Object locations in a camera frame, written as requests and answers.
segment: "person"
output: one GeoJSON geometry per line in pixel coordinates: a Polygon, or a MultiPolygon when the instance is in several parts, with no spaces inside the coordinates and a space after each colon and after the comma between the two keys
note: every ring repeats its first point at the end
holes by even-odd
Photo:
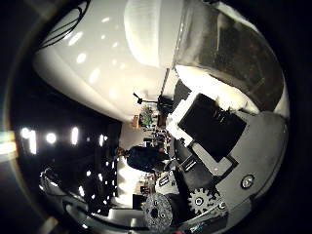
{"type": "Polygon", "coordinates": [[[124,156],[127,164],[137,170],[154,173],[164,171],[165,163],[169,155],[164,153],[164,148],[133,146],[129,150],[122,147],[116,148],[117,156],[124,156]]]}

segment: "ceiling light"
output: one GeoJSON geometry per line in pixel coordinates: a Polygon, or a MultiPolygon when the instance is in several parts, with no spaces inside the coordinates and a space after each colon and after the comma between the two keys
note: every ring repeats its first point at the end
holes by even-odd
{"type": "Polygon", "coordinates": [[[56,134],[53,134],[53,133],[49,133],[46,135],[46,141],[49,143],[49,144],[54,144],[56,141],[57,141],[57,136],[56,134]]]}
{"type": "Polygon", "coordinates": [[[74,45],[83,35],[83,32],[77,32],[68,42],[68,46],[74,45]]]}
{"type": "Polygon", "coordinates": [[[95,81],[98,79],[98,77],[99,77],[99,72],[100,72],[100,70],[99,70],[99,68],[96,68],[96,69],[94,69],[92,72],[91,72],[91,74],[90,74],[90,76],[89,76],[89,83],[90,84],[94,84],[95,83],[95,81]]]}
{"type": "Polygon", "coordinates": [[[100,147],[102,147],[102,146],[103,146],[103,143],[104,143],[104,136],[103,136],[103,135],[100,135],[100,136],[99,136],[99,139],[98,139],[98,144],[99,144],[100,147]]]}
{"type": "Polygon", "coordinates": [[[110,18],[104,18],[101,20],[101,22],[108,22],[108,21],[110,21],[110,18]]]}
{"type": "Polygon", "coordinates": [[[112,48],[116,48],[118,47],[119,43],[118,42],[114,42],[114,44],[111,46],[112,48]]]}
{"type": "Polygon", "coordinates": [[[77,63],[83,63],[87,58],[87,55],[85,53],[81,53],[77,57],[77,63]]]}
{"type": "Polygon", "coordinates": [[[77,144],[78,142],[78,128],[77,127],[74,127],[72,130],[71,130],[71,143],[72,144],[77,144]]]}
{"type": "Polygon", "coordinates": [[[101,174],[97,175],[100,181],[103,181],[103,176],[101,174]]]}
{"type": "Polygon", "coordinates": [[[84,197],[85,196],[84,188],[82,186],[79,186],[78,189],[79,189],[80,196],[84,197]]]}
{"type": "Polygon", "coordinates": [[[34,130],[29,133],[29,150],[32,154],[37,153],[36,132],[34,130]]]}
{"type": "Polygon", "coordinates": [[[20,131],[20,135],[23,138],[29,138],[30,130],[28,128],[22,128],[21,131],[20,131]]]}
{"type": "Polygon", "coordinates": [[[126,67],[125,63],[121,63],[120,66],[119,66],[119,68],[122,69],[122,70],[125,69],[125,67],[126,67]]]}

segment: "cable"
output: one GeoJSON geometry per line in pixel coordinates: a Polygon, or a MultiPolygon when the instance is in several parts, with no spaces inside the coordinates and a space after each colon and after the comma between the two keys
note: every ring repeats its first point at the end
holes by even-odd
{"type": "Polygon", "coordinates": [[[64,30],[63,32],[59,33],[58,35],[56,35],[56,36],[54,36],[54,37],[52,37],[52,38],[50,38],[50,39],[44,41],[44,42],[39,46],[38,51],[40,51],[40,50],[42,50],[42,49],[45,49],[45,48],[47,48],[47,47],[49,47],[49,46],[55,45],[57,42],[59,42],[60,40],[62,40],[66,35],[68,35],[70,32],[72,32],[72,31],[76,28],[76,26],[78,25],[78,23],[80,22],[80,20],[83,18],[83,16],[86,15],[86,13],[87,13],[87,11],[88,11],[88,9],[89,9],[91,0],[85,0],[84,2],[86,2],[86,8],[85,8],[84,10],[81,9],[81,7],[79,7],[79,6],[74,8],[74,9],[78,10],[78,12],[79,12],[79,16],[78,16],[77,19],[74,19],[74,20],[72,20],[72,21],[66,23],[65,25],[62,25],[62,26],[58,27],[57,29],[51,31],[51,32],[49,33],[49,35],[51,35],[51,34],[57,32],[57,31],[59,31],[59,30],[65,28],[65,27],[67,27],[67,26],[69,26],[69,25],[71,25],[73,22],[75,22],[74,25],[70,26],[68,29],[64,30]]]}

